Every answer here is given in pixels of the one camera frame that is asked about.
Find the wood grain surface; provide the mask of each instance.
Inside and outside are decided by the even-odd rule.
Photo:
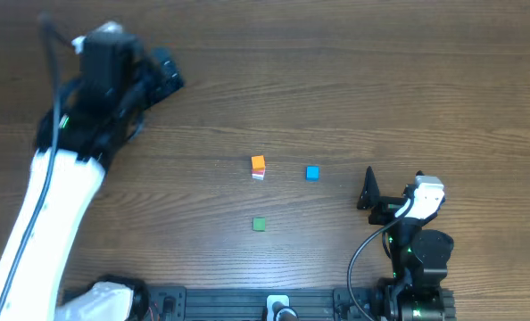
[[[355,209],[371,165],[387,195],[419,169],[445,183],[429,227],[455,240],[443,286],[460,320],[530,320],[530,1],[0,0],[0,255],[51,103],[43,10],[73,37],[116,20],[168,45],[187,82],[120,151],[64,287],[104,273],[343,286],[375,230]],[[73,54],[61,62],[77,72]],[[304,180],[311,164],[317,183]],[[357,285],[390,274],[379,243],[355,271]]]

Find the brown wooden tabletop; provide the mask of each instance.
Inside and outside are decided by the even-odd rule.
[[[0,0],[0,255],[51,106],[37,14],[116,20],[173,50],[186,87],[153,107],[85,215],[64,287],[104,273],[196,288],[328,288],[375,230],[368,165],[399,195],[445,184],[460,320],[530,320],[530,1]],[[65,77],[78,60],[62,51]],[[265,155],[264,181],[250,157]],[[307,165],[320,180],[304,180]],[[267,231],[252,231],[252,219]],[[389,276],[379,242],[356,285]]]

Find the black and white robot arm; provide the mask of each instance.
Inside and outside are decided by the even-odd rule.
[[[44,37],[58,37],[49,21],[43,25]],[[25,200],[0,260],[0,320],[126,320],[136,309],[135,288],[113,282],[95,284],[56,311],[55,305],[80,220],[115,153],[140,130],[144,111],[183,81],[168,51],[155,50],[151,59],[116,23],[74,45],[81,75],[55,86],[54,108],[37,132]],[[54,63],[53,48],[46,49]]]

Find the cube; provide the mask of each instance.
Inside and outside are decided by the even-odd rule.
[[[263,155],[253,156],[251,158],[252,170],[265,170],[265,157]]]
[[[311,182],[319,180],[319,166],[307,166],[307,180]]]
[[[265,232],[265,218],[253,218],[253,231]]]

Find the blue block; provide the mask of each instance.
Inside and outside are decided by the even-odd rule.
[[[319,180],[319,166],[307,166],[307,180],[313,182]]]

